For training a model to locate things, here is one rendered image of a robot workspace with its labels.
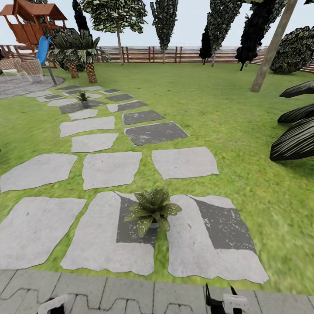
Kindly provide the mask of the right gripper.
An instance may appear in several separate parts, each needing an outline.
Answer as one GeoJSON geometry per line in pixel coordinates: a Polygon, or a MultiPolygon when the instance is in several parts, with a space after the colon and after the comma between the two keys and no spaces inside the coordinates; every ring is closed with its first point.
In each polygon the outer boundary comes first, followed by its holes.
{"type": "MultiPolygon", "coordinates": [[[[231,286],[232,294],[237,295],[235,292],[235,289],[231,286]]],[[[212,299],[210,296],[208,284],[206,284],[206,304],[208,306],[211,306],[211,313],[212,314],[226,314],[224,311],[224,307],[222,305],[223,301],[222,300],[215,300],[212,299]]],[[[233,308],[233,313],[234,314],[242,314],[242,309],[241,308],[233,308]]]]}

